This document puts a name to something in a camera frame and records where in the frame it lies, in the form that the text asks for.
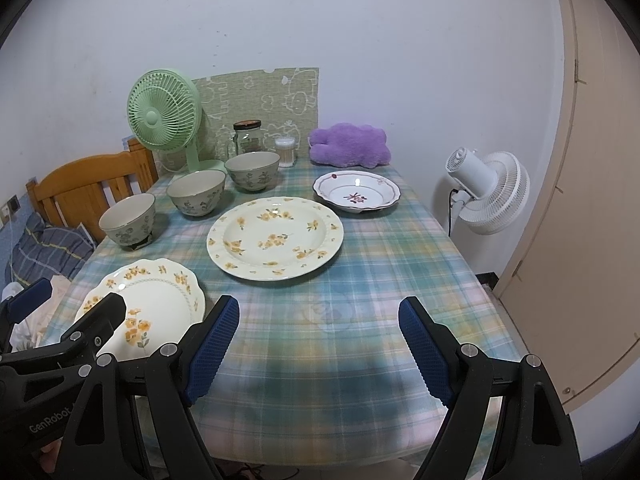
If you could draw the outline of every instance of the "checkered tablecloth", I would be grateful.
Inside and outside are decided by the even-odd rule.
[[[182,216],[152,188],[156,240],[133,253],[108,238],[75,277],[45,344],[58,341],[87,292],[140,258],[169,258],[191,269],[212,307],[221,294],[240,304],[238,331],[209,394],[192,408],[212,456],[280,465],[360,465],[427,449],[446,409],[428,394],[398,328],[398,306],[417,296],[436,322],[489,356],[519,360],[504,325],[438,222],[393,168],[400,202],[381,212],[338,212],[344,243],[320,269],[284,282],[247,282],[220,270],[206,235],[223,212],[256,197],[313,198],[330,168],[299,160],[280,170],[275,188],[239,191],[228,179],[215,212]],[[473,470],[486,462],[499,404],[492,402]],[[148,413],[141,409],[144,426]],[[151,446],[154,439],[148,437]]]

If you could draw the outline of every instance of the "wooden chair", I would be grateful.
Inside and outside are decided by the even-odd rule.
[[[129,175],[136,175],[142,192],[158,180],[152,153],[135,139],[128,144],[128,152],[80,158],[52,171],[39,184],[30,180],[27,192],[33,208],[53,225],[78,227],[82,222],[102,241],[104,232],[98,221],[109,204],[101,183],[109,185],[119,202],[133,194]]]

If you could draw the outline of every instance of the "jar lid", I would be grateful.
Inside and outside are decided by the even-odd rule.
[[[276,148],[294,148],[296,139],[293,137],[278,137],[275,140]]]
[[[247,121],[238,121],[234,124],[234,130],[239,132],[241,130],[253,130],[254,128],[260,128],[262,121],[258,119],[249,119]]]

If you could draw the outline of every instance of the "round plate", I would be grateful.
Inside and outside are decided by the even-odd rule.
[[[334,171],[316,179],[314,191],[343,211],[360,213],[392,206],[400,189],[388,178],[366,171]]]
[[[127,313],[98,355],[109,352],[118,361],[146,357],[164,343],[177,343],[204,318],[204,293],[195,274],[165,258],[138,260],[105,276],[86,295],[75,321],[110,292],[124,298]]]
[[[207,236],[220,269],[246,280],[272,282],[302,276],[327,263],[344,238],[329,208],[304,198],[261,198],[222,215]]]

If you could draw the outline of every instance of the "white fan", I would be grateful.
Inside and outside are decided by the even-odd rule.
[[[481,160],[458,148],[446,170],[463,188],[450,199],[451,227],[460,216],[473,232],[492,235],[509,226],[527,203],[529,175],[513,153],[490,153]]]

